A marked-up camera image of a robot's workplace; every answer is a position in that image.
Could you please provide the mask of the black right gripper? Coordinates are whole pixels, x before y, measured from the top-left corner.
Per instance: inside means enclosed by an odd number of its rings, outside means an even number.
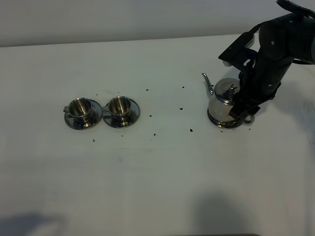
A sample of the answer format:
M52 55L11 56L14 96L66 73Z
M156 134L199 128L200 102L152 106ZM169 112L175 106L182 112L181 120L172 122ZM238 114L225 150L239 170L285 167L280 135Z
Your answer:
M233 118L255 115L261 103L270 100L281 80L281 61L270 59L260 49L250 69L241 80L239 95L229 115Z

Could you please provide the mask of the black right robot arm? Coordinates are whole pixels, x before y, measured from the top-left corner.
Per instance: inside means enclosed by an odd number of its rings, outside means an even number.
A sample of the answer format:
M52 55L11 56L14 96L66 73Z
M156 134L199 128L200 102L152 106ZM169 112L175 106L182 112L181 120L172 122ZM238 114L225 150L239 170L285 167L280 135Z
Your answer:
M221 59L238 68L240 90L230 111L233 118L255 114L272 100L295 60L315 62L315 21L293 13L264 22L242 34Z

